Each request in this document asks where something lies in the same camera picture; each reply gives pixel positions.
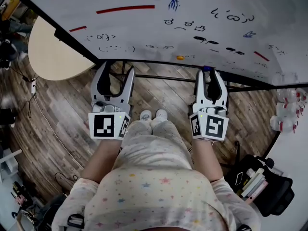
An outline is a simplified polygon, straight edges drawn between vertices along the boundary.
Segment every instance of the black chair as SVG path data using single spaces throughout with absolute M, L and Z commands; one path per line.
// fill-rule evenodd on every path
M 281 215 L 281 213 L 288 207 L 290 202 L 294 198 L 294 192 L 291 189 L 292 179 L 279 176 L 269 170 L 273 168 L 274 161 L 270 158 L 263 159 L 259 156 L 254 157 L 252 155 L 246 155 L 241 161 L 239 161 L 240 144 L 237 145 L 237 156 L 234 166 L 231 167 L 230 172 L 225 176 L 226 182 L 229 183 L 233 191 L 236 193 L 242 189 L 244 182 L 249 179 L 246 172 L 248 169 L 257 171 L 259 168 L 263 168 L 263 175 L 268 182 L 267 187 L 262 193 L 254 200 L 254 204 L 259 209 L 260 213 L 264 217 L 269 215 Z

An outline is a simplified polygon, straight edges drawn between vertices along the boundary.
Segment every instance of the stack of books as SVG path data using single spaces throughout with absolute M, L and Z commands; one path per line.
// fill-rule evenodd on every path
M 246 199 L 246 203 L 252 203 L 268 185 L 263 172 L 264 169 L 259 168 L 249 182 L 243 187 L 241 196 Z

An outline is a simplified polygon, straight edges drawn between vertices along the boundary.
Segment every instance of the red line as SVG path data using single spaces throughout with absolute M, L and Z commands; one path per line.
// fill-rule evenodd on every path
M 77 27 L 77 28 L 71 29 L 69 31 L 70 32 L 74 32 L 74 31 L 81 30 L 81 29 L 86 29 L 86 28 L 87 28 L 86 26 L 81 26 L 81 27 Z
M 254 53 L 257 54 L 258 56 L 262 57 L 265 61 L 269 62 L 269 59 L 267 59 L 265 56 L 262 56 L 260 53 L 258 53 L 256 51 Z
M 100 14 L 100 13 L 109 13 L 109 12 L 120 11 L 120 10 L 139 10 L 139 9 L 155 9 L 155 5 L 139 5 L 139 6 L 120 7 L 120 8 L 113 8 L 113 9 L 108 9 L 108 10 L 99 10 L 99 11 L 96 11 L 96 13 Z

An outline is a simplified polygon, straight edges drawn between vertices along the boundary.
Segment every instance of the wooden floor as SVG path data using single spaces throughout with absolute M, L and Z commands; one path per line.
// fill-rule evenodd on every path
M 162 64 L 134 64 L 136 74 L 195 78 L 196 69 Z M 116 62 L 113 71 L 121 72 L 122 62 Z M 25 75 L 32 77 L 34 72 L 26 58 L 20 64 Z M 95 74 L 90 70 L 78 77 L 64 81 L 37 80 L 36 99 L 42 113 L 60 138 L 61 145 L 52 129 L 41 114 L 35 100 L 31 101 L 31 114 L 28 107 L 20 112 L 15 127 L 11 129 L 11 148 L 22 149 L 16 158 L 20 170 L 32 182 L 43 199 L 48 201 L 61 188 L 54 180 L 56 172 L 72 178 L 79 173 L 95 151 L 98 141 L 89 137 L 88 113 L 91 112 L 90 84 Z M 2 75 L 1 108 L 20 110 L 31 98 L 29 83 L 13 70 L 0 69 Z M 118 92 L 119 81 L 111 77 L 112 92 Z M 194 84 L 188 82 L 159 79 L 135 79 L 131 104 L 134 105 L 132 120 L 139 119 L 144 109 L 154 114 L 159 108 L 167 110 L 169 119 L 176 125 L 186 145 L 190 147 L 191 129 L 187 118 L 188 104 L 194 101 Z M 270 129 L 269 119 L 275 114 L 273 92 L 252 91 L 230 94 L 229 126 L 224 142 L 214 143 L 216 155 L 221 163 L 233 164 L 235 160 L 234 142 L 242 145 L 245 154 L 263 155 L 271 143 L 275 132 Z M 69 188 L 72 183 L 61 180 Z

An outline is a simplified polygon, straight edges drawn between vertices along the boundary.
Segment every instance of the beige tabletop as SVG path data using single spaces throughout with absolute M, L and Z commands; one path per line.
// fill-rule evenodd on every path
M 54 36 L 55 28 L 41 17 L 34 23 L 29 39 L 29 60 L 33 70 L 48 80 L 75 77 L 94 63 Z

